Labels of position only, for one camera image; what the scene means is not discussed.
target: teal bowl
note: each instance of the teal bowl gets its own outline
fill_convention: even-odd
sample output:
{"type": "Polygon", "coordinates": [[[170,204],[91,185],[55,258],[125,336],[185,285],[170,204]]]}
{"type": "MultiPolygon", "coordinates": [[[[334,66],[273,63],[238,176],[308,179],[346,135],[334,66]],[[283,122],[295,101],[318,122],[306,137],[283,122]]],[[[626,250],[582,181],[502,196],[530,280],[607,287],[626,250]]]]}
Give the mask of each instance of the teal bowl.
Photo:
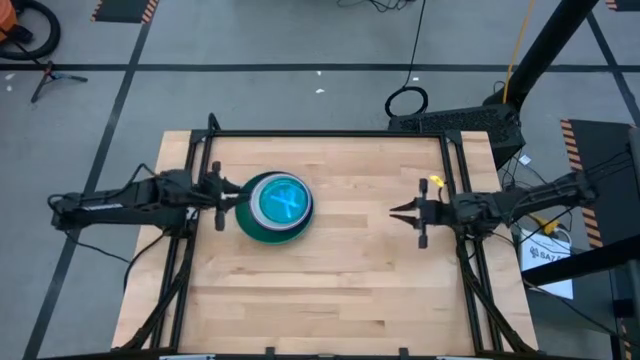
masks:
{"type": "Polygon", "coordinates": [[[311,224],[311,191],[292,174],[263,173],[249,180],[242,190],[251,194],[251,200],[235,207],[236,220],[242,231],[258,242],[286,244],[311,224]]]}

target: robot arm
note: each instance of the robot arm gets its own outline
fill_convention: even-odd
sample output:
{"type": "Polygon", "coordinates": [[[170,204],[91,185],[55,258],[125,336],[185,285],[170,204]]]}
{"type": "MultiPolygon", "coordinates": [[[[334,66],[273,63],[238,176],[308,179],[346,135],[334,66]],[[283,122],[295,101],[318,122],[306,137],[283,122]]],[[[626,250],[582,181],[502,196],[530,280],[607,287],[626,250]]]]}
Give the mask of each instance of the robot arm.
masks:
{"type": "Polygon", "coordinates": [[[220,163],[193,184],[186,170],[164,171],[152,178],[129,182],[118,190],[91,194],[68,193],[49,197],[54,212],[52,225],[58,230],[84,228],[93,224],[155,225],[170,233],[179,231],[189,208],[216,211],[216,230],[224,229],[224,214],[248,201],[249,194],[220,177],[220,163]],[[237,194],[235,197],[223,195],[237,194]]]}
{"type": "Polygon", "coordinates": [[[417,218],[392,214],[420,230],[419,247],[427,247],[426,225],[444,225],[464,230],[472,236],[486,237],[504,223],[511,225],[521,217],[552,206],[584,206],[593,203],[596,191],[582,172],[572,172],[555,181],[529,189],[513,188],[494,193],[471,192],[453,196],[445,204],[427,200],[427,180],[420,179],[421,197],[391,211],[419,210],[417,218]]]}

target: tripod leg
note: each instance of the tripod leg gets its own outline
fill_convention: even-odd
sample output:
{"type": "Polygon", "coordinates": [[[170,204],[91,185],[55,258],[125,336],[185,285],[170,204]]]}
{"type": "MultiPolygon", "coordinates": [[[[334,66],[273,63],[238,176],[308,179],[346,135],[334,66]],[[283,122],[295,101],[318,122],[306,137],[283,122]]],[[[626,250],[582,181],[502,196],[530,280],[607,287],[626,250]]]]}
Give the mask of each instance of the tripod leg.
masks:
{"type": "Polygon", "coordinates": [[[75,75],[67,75],[67,78],[71,79],[71,80],[75,80],[75,81],[80,81],[80,82],[89,81],[89,79],[87,79],[87,78],[83,78],[82,76],[75,76],[75,75]]]}
{"type": "Polygon", "coordinates": [[[38,96],[40,96],[40,91],[42,91],[42,88],[47,84],[47,79],[49,78],[49,74],[48,73],[44,73],[42,75],[42,79],[40,79],[40,83],[38,84],[38,87],[36,88],[36,91],[33,93],[33,96],[31,96],[31,103],[35,104],[36,101],[38,101],[38,96]]]}

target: wooden tabletop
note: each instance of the wooden tabletop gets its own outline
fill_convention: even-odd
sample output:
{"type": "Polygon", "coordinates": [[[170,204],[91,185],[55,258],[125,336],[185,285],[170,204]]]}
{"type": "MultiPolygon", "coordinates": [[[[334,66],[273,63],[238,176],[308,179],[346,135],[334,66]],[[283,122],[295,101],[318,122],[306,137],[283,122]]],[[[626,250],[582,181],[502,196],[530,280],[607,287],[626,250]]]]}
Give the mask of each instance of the wooden tabletop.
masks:
{"type": "MultiPolygon", "coordinates": [[[[189,132],[166,132],[156,170],[182,168],[188,139],[189,132]]],[[[473,190],[498,190],[486,133],[463,133],[463,140],[473,190]]],[[[473,354],[453,232],[429,227],[429,247],[420,250],[418,233],[389,217],[416,196],[419,178],[445,178],[437,139],[223,137],[213,144],[211,161],[221,161],[236,184],[269,170],[302,178],[315,214],[300,239],[268,246],[248,238],[232,212],[224,232],[215,231],[213,212],[202,213],[180,352],[263,354],[274,346],[279,354],[391,355],[400,347],[412,355],[473,354]]],[[[460,189],[459,177],[456,183],[460,189]]],[[[428,197],[437,198],[437,186],[428,197]]],[[[137,251],[159,234],[142,227],[137,251]]],[[[168,244],[133,268],[114,346],[156,305],[168,244]]],[[[513,247],[492,237],[485,251],[496,305],[537,347],[513,247]]],[[[481,305],[478,312],[490,348],[481,305]]]]}

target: sticker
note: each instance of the sticker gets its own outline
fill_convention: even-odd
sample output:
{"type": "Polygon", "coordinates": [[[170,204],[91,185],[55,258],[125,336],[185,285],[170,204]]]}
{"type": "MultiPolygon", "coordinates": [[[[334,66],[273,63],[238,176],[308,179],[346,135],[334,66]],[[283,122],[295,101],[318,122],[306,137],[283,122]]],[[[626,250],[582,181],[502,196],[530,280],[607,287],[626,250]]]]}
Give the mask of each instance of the sticker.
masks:
{"type": "Polygon", "coordinates": [[[437,176],[437,175],[429,176],[429,180],[431,180],[434,183],[436,183],[436,185],[438,185],[439,187],[444,187],[444,181],[442,181],[442,179],[440,179],[440,177],[437,176]]]}

